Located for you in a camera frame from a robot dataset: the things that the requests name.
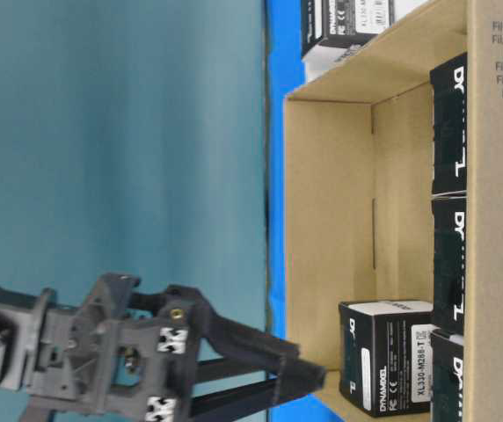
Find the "open cardboard box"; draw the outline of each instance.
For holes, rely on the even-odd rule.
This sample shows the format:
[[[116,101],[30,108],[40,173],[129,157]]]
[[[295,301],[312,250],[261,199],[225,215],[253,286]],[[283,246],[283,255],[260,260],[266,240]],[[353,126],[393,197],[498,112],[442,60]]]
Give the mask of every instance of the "open cardboard box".
[[[339,394],[340,301],[433,297],[429,71],[469,52],[464,421],[503,422],[503,0],[434,0],[285,104],[287,333]],[[396,417],[428,421],[429,414]]]

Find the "dynamixel logo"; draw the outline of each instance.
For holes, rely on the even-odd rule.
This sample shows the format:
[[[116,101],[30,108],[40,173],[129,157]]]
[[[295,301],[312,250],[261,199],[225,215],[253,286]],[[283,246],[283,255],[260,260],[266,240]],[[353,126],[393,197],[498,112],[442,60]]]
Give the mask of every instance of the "dynamixel logo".
[[[464,220],[465,213],[464,212],[456,212],[455,213],[455,231],[461,236],[461,241],[464,242]]]
[[[379,409],[380,411],[386,411],[387,410],[387,403],[386,403],[386,394],[387,394],[387,387],[388,384],[386,382],[386,367],[381,369],[380,371],[380,389],[379,389]]]
[[[459,420],[463,420],[463,360],[453,358],[453,368],[456,378],[459,380]]]
[[[337,14],[337,6],[336,0],[330,0],[328,2],[329,11],[330,11],[330,34],[336,35],[338,33],[338,14]]]
[[[349,332],[351,332],[355,340],[355,320],[353,318],[349,318]]]
[[[455,231],[461,236],[461,242],[464,242],[464,228],[465,228],[465,213],[456,212],[455,213]],[[461,246],[461,260],[464,262],[465,250],[464,246]],[[453,318],[457,321],[459,315],[464,315],[464,295],[461,295],[461,303],[459,305],[453,305]]]
[[[455,69],[455,90],[459,90],[464,98],[464,66]],[[463,157],[455,162],[455,176],[459,177],[459,171],[466,167],[466,102],[463,99]]]

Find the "teal wall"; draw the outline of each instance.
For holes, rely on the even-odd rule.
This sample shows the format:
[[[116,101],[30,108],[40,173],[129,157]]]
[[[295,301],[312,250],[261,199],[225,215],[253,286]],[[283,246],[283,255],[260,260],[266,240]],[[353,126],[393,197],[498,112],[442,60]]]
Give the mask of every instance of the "teal wall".
[[[265,326],[262,8],[0,0],[0,285],[78,303],[127,271]]]

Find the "black product box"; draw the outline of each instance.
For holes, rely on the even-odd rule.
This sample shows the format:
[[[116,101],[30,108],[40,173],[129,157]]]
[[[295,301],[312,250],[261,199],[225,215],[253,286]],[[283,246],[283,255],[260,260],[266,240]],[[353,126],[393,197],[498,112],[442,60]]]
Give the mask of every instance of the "black product box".
[[[429,411],[432,304],[342,302],[339,390],[373,417]]]
[[[303,58],[337,61],[391,22],[394,0],[302,0]]]
[[[466,276],[466,198],[443,197],[432,201],[434,213],[434,310],[431,322],[464,334]]]
[[[434,87],[433,195],[466,191],[467,55],[431,71]]]
[[[433,422],[463,422],[463,338],[435,330]]]

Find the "white label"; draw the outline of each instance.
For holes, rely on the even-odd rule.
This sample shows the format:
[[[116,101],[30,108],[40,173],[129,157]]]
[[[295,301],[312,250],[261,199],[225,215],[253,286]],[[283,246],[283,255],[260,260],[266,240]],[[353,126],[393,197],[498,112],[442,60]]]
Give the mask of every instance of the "white label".
[[[355,0],[357,33],[381,33],[389,26],[389,0]]]
[[[349,305],[349,309],[371,316],[431,312],[433,307],[431,303],[422,301],[370,302]]]
[[[433,349],[431,324],[412,326],[412,401],[424,403],[431,399]]]
[[[322,36],[322,0],[314,0],[314,34],[316,39]]]
[[[363,347],[361,349],[361,373],[363,380],[363,407],[371,410],[371,352]]]

